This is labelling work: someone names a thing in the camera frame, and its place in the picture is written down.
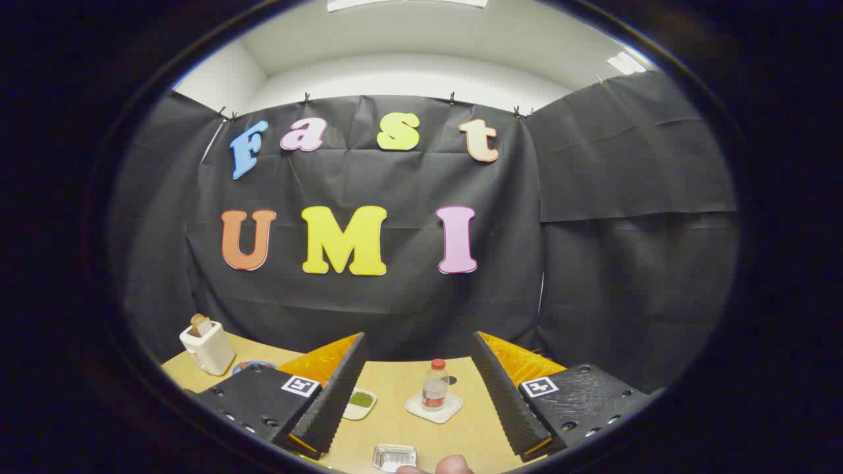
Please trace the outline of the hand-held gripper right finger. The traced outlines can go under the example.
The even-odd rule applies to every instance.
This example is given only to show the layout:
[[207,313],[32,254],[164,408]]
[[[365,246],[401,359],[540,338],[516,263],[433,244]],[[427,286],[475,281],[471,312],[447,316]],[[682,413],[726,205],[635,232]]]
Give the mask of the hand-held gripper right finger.
[[470,355],[524,462],[609,433],[659,397],[595,364],[566,368],[482,331],[473,333]]

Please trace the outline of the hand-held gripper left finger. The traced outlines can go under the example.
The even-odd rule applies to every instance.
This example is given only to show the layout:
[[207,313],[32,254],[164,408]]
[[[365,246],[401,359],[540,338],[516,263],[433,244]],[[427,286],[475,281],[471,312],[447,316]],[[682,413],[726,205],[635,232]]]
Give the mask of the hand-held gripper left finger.
[[331,447],[367,361],[359,332],[271,368],[250,364],[196,401],[268,443],[318,460]]

